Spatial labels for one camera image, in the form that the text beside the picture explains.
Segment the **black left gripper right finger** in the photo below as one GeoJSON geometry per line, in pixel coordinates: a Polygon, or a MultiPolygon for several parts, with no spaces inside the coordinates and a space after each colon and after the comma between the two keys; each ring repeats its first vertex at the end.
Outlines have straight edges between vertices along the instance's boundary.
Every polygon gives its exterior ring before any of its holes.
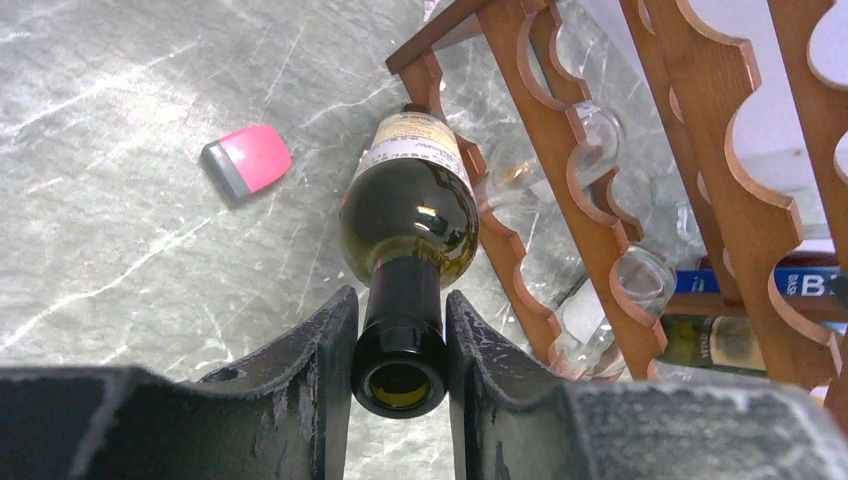
{"type": "Polygon", "coordinates": [[[571,382],[446,299],[459,479],[843,479],[847,442],[794,387],[571,382]]]}

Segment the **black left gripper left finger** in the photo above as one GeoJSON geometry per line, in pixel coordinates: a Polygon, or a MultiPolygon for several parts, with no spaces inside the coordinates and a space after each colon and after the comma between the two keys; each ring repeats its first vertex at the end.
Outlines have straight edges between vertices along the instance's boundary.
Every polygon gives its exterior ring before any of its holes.
{"type": "Polygon", "coordinates": [[[5,479],[340,479],[358,299],[195,382],[139,366],[1,372],[5,479]]]}

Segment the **dark green wine bottle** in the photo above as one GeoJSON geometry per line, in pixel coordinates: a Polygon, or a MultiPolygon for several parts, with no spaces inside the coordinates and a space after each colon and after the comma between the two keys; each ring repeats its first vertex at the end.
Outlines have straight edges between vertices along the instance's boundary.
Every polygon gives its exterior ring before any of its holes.
{"type": "Polygon", "coordinates": [[[751,322],[746,317],[665,314],[667,338],[661,362],[753,377],[767,368],[751,322]]]}
{"type": "Polygon", "coordinates": [[[382,417],[424,415],[447,391],[441,293],[472,263],[480,234],[473,186],[441,114],[411,103],[378,125],[338,221],[345,260],[368,288],[353,394],[382,417]]]}

